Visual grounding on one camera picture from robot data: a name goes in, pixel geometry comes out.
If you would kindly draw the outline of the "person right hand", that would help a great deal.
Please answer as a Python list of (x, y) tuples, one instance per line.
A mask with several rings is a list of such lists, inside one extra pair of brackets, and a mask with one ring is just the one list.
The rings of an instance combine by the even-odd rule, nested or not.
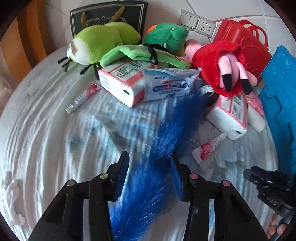
[(282, 218), (277, 213), (274, 213), (266, 231), (268, 240), (277, 240), (284, 233), (289, 223), (290, 218)]

